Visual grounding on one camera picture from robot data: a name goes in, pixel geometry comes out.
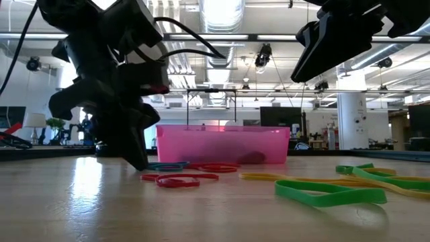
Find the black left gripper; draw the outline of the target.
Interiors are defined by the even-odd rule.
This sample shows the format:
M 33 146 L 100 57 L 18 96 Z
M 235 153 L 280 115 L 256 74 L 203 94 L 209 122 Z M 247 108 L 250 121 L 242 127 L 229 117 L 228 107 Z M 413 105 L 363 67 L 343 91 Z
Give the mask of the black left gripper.
M 73 84 L 94 78 L 125 94 L 118 67 L 128 63 L 156 62 L 141 45 L 154 47 L 163 35 L 141 0 L 116 0 L 102 10 L 92 0 L 63 0 L 63 57 L 72 63 L 78 77 Z M 144 130 L 160 121 L 159 113 L 146 103 L 139 111 L 136 129 Z

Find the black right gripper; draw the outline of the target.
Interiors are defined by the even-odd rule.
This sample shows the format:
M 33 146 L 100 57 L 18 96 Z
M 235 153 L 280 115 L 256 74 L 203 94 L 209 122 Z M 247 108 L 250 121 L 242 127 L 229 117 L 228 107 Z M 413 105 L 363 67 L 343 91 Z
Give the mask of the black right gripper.
M 430 17 L 430 0 L 378 0 L 393 23 L 390 38 L 418 30 Z M 369 50 L 372 37 L 382 30 L 383 22 L 376 14 L 324 14 L 319 20 L 319 38 L 312 48 L 305 48 L 291 79 L 305 83 L 337 65 Z

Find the blue rubber band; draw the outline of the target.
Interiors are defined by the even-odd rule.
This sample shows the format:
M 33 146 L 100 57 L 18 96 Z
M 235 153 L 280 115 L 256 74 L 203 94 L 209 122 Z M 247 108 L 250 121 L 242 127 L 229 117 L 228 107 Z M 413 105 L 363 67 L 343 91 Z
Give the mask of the blue rubber band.
M 149 163 L 148 169 L 153 171 L 182 171 L 189 162 L 177 162 L 177 163 Z

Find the wide black rubber band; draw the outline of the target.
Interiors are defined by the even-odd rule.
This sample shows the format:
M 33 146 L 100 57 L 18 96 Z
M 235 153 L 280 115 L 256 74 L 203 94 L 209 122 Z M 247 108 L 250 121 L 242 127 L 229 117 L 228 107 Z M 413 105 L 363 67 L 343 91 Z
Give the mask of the wide black rubber band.
M 256 164 L 262 164 L 266 160 L 266 156 L 264 153 L 259 151 L 252 151 L 250 153 L 247 153 L 241 157 L 239 157 L 236 162 L 238 164 L 245 164 L 245 165 L 256 165 Z

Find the yellow rubber band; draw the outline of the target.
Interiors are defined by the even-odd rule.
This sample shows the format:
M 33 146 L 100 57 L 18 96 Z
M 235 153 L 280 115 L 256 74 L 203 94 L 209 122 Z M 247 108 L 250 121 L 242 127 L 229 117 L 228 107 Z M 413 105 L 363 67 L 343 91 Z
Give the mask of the yellow rubber band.
M 400 187 L 397 187 L 395 185 L 390 185 L 390 184 L 386 184 L 380 181 L 370 181 L 369 179 L 360 179 L 360 178 L 348 178 L 346 175 L 342 175 L 341 176 L 343 179 L 346 180 L 350 180 L 350 181 L 355 181 L 355 182 L 363 182 L 363 183 L 367 183 L 367 184 L 372 184 L 375 186 L 378 186 L 378 188 L 384 188 L 386 190 L 389 190 L 390 192 L 394 192 L 397 194 L 401 194 L 404 196 L 408 196 L 411 198 L 420 198 L 420 199 L 426 199 L 426 200 L 430 200 L 430 191 L 422 191 L 422 190 L 407 190 L 407 189 L 403 189 Z M 411 178 L 415 178 L 415 179 L 426 179 L 426 180 L 430 180 L 430 177 L 413 177 L 413 176 L 399 176 L 400 179 L 411 179 Z
M 350 181 L 346 179 L 314 179 L 314 178 L 304 178 L 304 177 L 292 177 L 273 173 L 240 173 L 239 177 L 241 179 L 247 180 L 262 180 L 262 181 L 277 181 L 277 180 L 292 180 L 298 182 L 316 182 L 316 183 L 326 183 L 336 186 L 350 186 L 350 187 L 369 187 L 377 188 L 378 186 L 363 183 L 360 181 Z

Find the green rubber band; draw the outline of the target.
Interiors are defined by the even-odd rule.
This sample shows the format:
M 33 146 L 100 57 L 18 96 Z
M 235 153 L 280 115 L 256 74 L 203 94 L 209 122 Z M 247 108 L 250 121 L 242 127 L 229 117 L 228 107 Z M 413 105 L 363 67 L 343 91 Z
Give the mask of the green rubber band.
M 277 196 L 319 208 L 359 203 L 387 203 L 385 191 L 380 188 L 348 188 L 284 179 L 275 181 L 274 186 Z
M 395 170 L 375 168 L 372 163 L 358 166 L 338 165 L 335 171 L 341 175 L 346 175 L 348 178 L 369 179 L 372 182 L 383 182 L 407 190 L 430 191 L 430 180 L 421 178 L 400 179 Z

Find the green potted room plant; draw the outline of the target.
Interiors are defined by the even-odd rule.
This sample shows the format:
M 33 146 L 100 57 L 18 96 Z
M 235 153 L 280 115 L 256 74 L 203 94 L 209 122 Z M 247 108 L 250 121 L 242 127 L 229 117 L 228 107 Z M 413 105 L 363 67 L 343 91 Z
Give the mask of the green potted room plant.
M 60 146 L 65 136 L 65 121 L 59 118 L 49 118 L 46 121 L 46 125 L 49 126 L 52 131 L 52 138 L 50 139 L 49 145 Z

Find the white round pillar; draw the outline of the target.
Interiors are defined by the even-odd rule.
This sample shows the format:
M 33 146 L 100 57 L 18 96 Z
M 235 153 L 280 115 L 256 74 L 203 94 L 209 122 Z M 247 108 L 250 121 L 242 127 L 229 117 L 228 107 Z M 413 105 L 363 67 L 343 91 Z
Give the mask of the white round pillar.
M 368 144 L 366 97 L 363 93 L 340 93 L 337 96 L 339 148 L 366 149 Z

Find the black computer monitor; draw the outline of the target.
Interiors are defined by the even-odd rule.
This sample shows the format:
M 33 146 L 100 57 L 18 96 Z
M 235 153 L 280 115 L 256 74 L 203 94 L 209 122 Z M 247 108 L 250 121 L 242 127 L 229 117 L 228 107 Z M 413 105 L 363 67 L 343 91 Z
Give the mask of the black computer monitor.
M 260 107 L 260 123 L 262 126 L 292 127 L 302 125 L 301 108 L 292 107 Z

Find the black clamp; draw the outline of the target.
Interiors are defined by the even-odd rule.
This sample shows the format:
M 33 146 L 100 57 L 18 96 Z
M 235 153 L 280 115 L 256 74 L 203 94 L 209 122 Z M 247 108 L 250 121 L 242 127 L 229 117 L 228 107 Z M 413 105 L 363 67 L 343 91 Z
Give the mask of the black clamp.
M 6 132 L 0 132 L 0 145 L 14 147 L 17 149 L 31 149 L 33 144 Z

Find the red strip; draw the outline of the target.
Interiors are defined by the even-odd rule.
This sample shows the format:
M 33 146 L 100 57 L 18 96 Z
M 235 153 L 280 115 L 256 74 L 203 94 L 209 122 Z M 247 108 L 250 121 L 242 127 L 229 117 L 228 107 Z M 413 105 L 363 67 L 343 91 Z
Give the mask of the red strip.
M 13 134 L 14 132 L 18 131 L 19 129 L 22 128 L 22 123 L 18 122 L 14 125 L 12 125 L 10 128 L 8 128 L 5 133 L 6 134 Z M 0 134 L 0 140 L 4 139 L 5 136 Z

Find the black overhead frame bar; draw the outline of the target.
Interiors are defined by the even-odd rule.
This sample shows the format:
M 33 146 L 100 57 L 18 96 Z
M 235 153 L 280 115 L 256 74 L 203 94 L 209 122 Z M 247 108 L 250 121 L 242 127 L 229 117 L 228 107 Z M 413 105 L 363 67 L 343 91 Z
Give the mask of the black overhead frame bar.
M 66 34 L 59 33 L 29 33 L 28 40 L 60 40 Z M 296 42 L 295 35 L 291 34 L 202 34 L 202 38 L 213 42 Z M 164 34 L 164 41 L 195 41 L 190 34 Z M 430 44 L 430 36 L 401 36 L 389 38 L 388 36 L 374 36 L 372 43 L 377 44 Z

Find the black frame stand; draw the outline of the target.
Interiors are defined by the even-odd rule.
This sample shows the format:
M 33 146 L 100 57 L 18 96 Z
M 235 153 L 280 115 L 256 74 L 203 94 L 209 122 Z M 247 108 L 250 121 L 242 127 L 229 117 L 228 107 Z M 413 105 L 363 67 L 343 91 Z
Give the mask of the black frame stand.
M 238 91 L 236 89 L 218 89 L 218 88 L 195 88 L 195 89 L 186 89 L 186 125 L 189 126 L 189 102 L 194 98 L 189 98 L 189 94 L 191 92 L 194 92 L 195 94 L 199 94 L 200 92 L 204 93 L 222 93 L 224 92 L 226 94 L 226 97 L 228 97 L 227 93 L 233 93 L 234 94 L 234 121 L 237 122 L 237 93 Z

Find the silver ceiling air duct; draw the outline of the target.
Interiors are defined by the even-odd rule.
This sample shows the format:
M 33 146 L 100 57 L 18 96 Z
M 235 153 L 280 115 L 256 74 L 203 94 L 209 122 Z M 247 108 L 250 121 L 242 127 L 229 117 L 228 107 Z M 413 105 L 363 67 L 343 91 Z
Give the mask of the silver ceiling air duct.
M 245 15 L 245 0 L 198 0 L 201 29 L 205 34 L 236 34 L 242 26 Z M 215 49 L 224 58 L 207 58 L 207 64 L 214 68 L 229 67 L 235 48 L 232 42 Z

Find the dark wall screen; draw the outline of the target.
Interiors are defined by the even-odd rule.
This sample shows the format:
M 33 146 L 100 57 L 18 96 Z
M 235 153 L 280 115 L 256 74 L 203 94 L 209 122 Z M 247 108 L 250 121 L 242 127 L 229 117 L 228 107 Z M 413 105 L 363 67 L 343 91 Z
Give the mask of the dark wall screen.
M 25 106 L 0 106 L 0 129 L 24 122 Z

